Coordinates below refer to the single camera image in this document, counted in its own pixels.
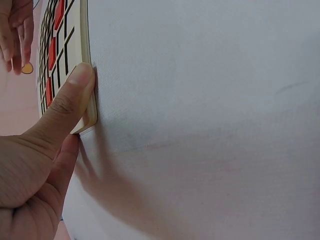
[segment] fingernail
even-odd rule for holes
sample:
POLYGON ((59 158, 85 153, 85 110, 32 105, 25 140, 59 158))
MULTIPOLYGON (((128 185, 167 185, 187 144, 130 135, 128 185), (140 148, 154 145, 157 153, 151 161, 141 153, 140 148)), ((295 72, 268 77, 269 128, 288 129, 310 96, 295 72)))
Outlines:
POLYGON ((5 49, 3 51, 3 58, 5 61, 9 61, 11 58, 10 58, 10 50, 9 49, 5 49))
POLYGON ((70 74, 67 81, 71 84, 78 85, 81 87, 85 87, 88 85, 92 78, 93 69, 88 63, 80 63, 78 64, 73 72, 70 74))

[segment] grid pattern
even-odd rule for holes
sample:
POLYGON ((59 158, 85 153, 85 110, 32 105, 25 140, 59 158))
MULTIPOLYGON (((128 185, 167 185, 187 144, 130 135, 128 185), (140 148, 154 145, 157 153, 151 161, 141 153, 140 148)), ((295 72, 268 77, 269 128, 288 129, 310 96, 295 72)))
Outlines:
POLYGON ((74 1, 49 0, 42 19, 37 79, 42 115, 76 66, 74 1))

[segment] white surface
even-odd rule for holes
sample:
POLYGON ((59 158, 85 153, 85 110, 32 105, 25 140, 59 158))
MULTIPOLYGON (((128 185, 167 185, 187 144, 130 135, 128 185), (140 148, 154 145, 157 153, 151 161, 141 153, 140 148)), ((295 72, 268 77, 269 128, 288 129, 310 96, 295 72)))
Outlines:
POLYGON ((77 240, 317 240, 320 2, 89 0, 77 240))

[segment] cream board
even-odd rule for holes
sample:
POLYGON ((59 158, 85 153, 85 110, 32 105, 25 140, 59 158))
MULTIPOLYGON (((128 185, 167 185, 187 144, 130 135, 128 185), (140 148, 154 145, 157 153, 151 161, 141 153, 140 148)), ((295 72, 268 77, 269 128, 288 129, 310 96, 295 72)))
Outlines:
MULTIPOLYGON (((41 20, 37 61, 37 94, 42 116, 79 63, 91 63, 87 0, 49 0, 41 20)), ((97 121, 95 94, 72 134, 97 121)))

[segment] human hand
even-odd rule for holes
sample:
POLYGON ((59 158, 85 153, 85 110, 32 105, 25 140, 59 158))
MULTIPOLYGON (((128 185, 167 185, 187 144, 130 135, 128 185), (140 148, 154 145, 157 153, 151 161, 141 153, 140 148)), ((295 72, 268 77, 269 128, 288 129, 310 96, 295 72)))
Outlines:
POLYGON ((77 155, 68 135, 85 112, 95 73, 81 63, 28 131, 0 137, 0 239, 52 240, 77 155))
POLYGON ((33 0, 0 1, 0 53, 6 70, 21 73, 34 38, 33 0))

